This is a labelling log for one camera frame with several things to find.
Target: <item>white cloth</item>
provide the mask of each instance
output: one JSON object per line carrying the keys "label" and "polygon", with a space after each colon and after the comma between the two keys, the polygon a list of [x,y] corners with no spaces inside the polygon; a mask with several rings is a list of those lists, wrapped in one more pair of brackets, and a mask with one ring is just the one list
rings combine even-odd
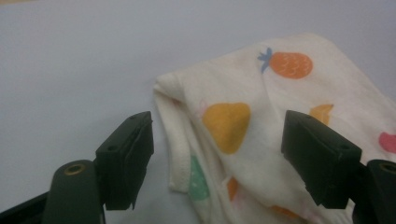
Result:
{"label": "white cloth", "polygon": [[286,110],[311,114],[363,150],[396,161],[396,104],[330,41],[264,41],[157,78],[171,189],[204,223],[351,223],[316,206],[280,152]]}

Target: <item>pineapple print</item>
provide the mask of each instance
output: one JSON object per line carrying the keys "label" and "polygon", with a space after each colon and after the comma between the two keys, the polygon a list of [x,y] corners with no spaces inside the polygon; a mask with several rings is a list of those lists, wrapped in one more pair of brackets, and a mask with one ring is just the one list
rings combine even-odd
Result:
{"label": "pineapple print", "polygon": [[268,48],[267,53],[261,53],[258,59],[264,61],[262,73],[270,66],[278,75],[287,78],[306,77],[313,68],[312,61],[308,56],[296,52],[276,52],[273,54],[272,50]]}

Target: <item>gray background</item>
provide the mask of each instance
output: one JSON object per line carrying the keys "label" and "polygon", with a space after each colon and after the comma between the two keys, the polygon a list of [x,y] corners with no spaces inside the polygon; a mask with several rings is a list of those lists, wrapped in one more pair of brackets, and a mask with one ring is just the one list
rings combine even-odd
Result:
{"label": "gray background", "polygon": [[107,223],[199,223],[168,187],[155,77],[272,37],[330,39],[396,100],[393,0],[34,1],[0,6],[0,211],[47,191],[55,170],[150,110],[155,154],[136,209]]}

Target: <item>fruit print cloth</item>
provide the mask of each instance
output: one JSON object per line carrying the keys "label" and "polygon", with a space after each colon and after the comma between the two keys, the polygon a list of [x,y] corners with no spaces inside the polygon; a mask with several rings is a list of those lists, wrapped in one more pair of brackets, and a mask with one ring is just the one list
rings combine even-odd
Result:
{"label": "fruit print cloth", "polygon": [[170,188],[203,223],[352,223],[316,206],[280,152],[286,110],[319,119],[396,161],[396,104],[334,44],[303,34],[264,41],[157,78],[171,150]]}

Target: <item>table surface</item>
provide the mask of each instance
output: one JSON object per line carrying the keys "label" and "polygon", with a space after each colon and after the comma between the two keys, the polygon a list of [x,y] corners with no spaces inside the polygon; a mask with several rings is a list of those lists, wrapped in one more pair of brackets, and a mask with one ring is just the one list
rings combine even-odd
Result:
{"label": "table surface", "polygon": [[134,211],[107,223],[199,223],[168,187],[152,87],[161,74],[273,37],[330,39],[396,100],[394,0],[32,1],[0,6],[0,211],[47,191],[55,170],[150,110],[155,154]]}

